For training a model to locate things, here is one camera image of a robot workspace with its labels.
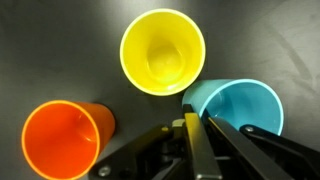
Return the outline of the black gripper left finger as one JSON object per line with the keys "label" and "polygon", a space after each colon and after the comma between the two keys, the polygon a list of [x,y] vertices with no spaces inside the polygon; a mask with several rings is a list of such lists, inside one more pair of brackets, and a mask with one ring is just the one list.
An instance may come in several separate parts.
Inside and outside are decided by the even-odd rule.
{"label": "black gripper left finger", "polygon": [[167,142],[174,131],[156,126],[96,163],[89,180],[151,180],[173,163]]}

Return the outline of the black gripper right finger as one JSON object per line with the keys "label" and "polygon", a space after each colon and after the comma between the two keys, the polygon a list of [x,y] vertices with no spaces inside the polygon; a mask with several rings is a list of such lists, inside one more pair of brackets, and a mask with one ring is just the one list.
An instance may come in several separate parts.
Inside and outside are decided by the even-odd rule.
{"label": "black gripper right finger", "polygon": [[239,131],[295,180],[320,180],[320,153],[253,125]]}

